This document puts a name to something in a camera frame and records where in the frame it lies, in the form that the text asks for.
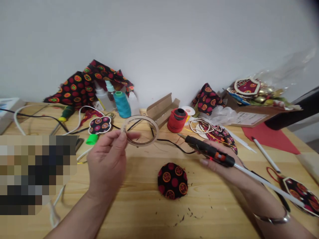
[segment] table surface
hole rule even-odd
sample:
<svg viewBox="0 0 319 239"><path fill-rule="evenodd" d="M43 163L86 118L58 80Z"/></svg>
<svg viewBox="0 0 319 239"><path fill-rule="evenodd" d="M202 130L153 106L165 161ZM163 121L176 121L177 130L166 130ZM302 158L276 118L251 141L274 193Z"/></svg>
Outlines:
<svg viewBox="0 0 319 239"><path fill-rule="evenodd" d="M22 112L33 114L44 105L25 108ZM58 118L62 109L56 105L47 106L35 115L50 115ZM74 114L66 126L69 130L78 124L78 113ZM47 118L19 117L21 127L26 134L49 135L56 126L56 121ZM90 120L82 128L88 127ZM113 124L121 127L124 119L118 115ZM227 127L231 132L243 139L257 153L249 151L237 143L238 156L245 165L262 177L279 186L266 172L270 164L253 142L245 137L240 127ZM141 131L146 138L151 138L150 128L145 123L139 123L134 130ZM304 142L287 129L283 132L299 149L302 154L313 157L319 156ZM60 129L56 135L63 134ZM189 134L200 138L187 130ZM20 131L12 123L4 135L20 135ZM81 138L88 138L88 132L79 133ZM167 126L160 129L159 138L178 142L186 152L192 149L183 143L177 134L171 133ZM91 146L82 144L77 156ZM289 175L302 182L315 195L319 195L319 187L299 163L294 154L264 146L269 156L281 169L284 175ZM184 154L167 142L159 142L136 148L128 145L126 179L105 218L98 238L259 238L256 223L247 209L247 204L241 194L232 186L226 184L219 176L203 168L197 154ZM177 200L168 200L158 191L157 174L160 168L169 162L185 168L188 178L188 194ZM87 164L79 164L77 173L71 176L65 188L64 202L59 201L56 206L61 218L71 210L89 186L89 172ZM291 214L302 223L311 233L319 236L318 218L311 217L298 210L290 201ZM0 216L0 235L10 238L42 238L50 230L49 207L44 206L37 215L29 216Z"/></svg>

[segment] fingernail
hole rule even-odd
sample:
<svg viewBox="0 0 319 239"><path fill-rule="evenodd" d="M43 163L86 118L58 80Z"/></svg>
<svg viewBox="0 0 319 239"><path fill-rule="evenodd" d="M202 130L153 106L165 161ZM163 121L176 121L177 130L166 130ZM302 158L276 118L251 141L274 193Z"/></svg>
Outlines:
<svg viewBox="0 0 319 239"><path fill-rule="evenodd" d="M208 165L208 161L206 160L206 159L200 159L199 160L201 163L202 163L202 165L204 165L204 166L207 166Z"/></svg>
<svg viewBox="0 0 319 239"><path fill-rule="evenodd" d="M122 132L119 136L119 140L126 140L126 133Z"/></svg>

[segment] green screwdriver handle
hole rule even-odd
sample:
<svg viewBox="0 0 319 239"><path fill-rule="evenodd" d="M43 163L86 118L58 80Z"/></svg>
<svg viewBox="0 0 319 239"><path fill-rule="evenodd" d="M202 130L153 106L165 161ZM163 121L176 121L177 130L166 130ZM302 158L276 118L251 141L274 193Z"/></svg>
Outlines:
<svg viewBox="0 0 319 239"><path fill-rule="evenodd" d="M74 113L75 108L73 106L67 106L65 107L65 109L63 110L63 113L61 115L61 117L59 118L60 122L65 122L68 120L68 118L70 118L70 116Z"/></svg>

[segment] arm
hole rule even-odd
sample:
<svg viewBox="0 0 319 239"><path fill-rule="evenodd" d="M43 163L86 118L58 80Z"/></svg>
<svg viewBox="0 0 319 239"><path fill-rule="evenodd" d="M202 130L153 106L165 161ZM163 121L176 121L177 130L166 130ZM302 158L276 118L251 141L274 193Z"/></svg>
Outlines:
<svg viewBox="0 0 319 239"><path fill-rule="evenodd" d="M236 163L243 166L237 155L221 144L205 140L206 143L232 156ZM281 203L258 181L236 168L225 168L213 161L202 159L202 164L219 176L238 187L244 195L252 213L270 218L283 218L285 210ZM290 221L285 224L272 225L256 218L257 224L266 239L275 238L315 238L303 225L290 215Z"/></svg>
<svg viewBox="0 0 319 239"><path fill-rule="evenodd" d="M116 130L98 140L87 156L90 172L88 191L46 239L96 237L125 177L127 137L134 139L139 136L136 132L126 135Z"/></svg>

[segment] finger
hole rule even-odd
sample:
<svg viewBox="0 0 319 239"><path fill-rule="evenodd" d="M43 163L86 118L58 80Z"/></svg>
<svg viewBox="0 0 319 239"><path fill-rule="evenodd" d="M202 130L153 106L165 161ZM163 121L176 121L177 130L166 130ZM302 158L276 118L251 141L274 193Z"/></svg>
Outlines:
<svg viewBox="0 0 319 239"><path fill-rule="evenodd" d="M126 135L127 135L127 138L129 138L129 139L135 139L135 138L140 138L141 133L140 132L127 132Z"/></svg>
<svg viewBox="0 0 319 239"><path fill-rule="evenodd" d="M213 146L214 148L216 148L217 150L219 150L223 153L227 153L227 154L230 154L232 156L236 155L231 148L228 148L221 143L217 143L217 142L214 142L214 141L211 141L208 139L204 140L204 142Z"/></svg>
<svg viewBox="0 0 319 239"><path fill-rule="evenodd" d="M199 161L202 163L202 165L204 165L205 167L209 168L211 171L220 175L223 175L226 169L224 166L209 159L200 159Z"/></svg>
<svg viewBox="0 0 319 239"><path fill-rule="evenodd" d="M96 147L105 147L112 144L112 142L117 139L121 134L120 130L115 130L105 133L99 140L96 142Z"/></svg>
<svg viewBox="0 0 319 239"><path fill-rule="evenodd" d="M127 145L127 136L125 132L122 132L120 136L114 141L113 146L108 154L111 160L117 160L120 155L125 151Z"/></svg>

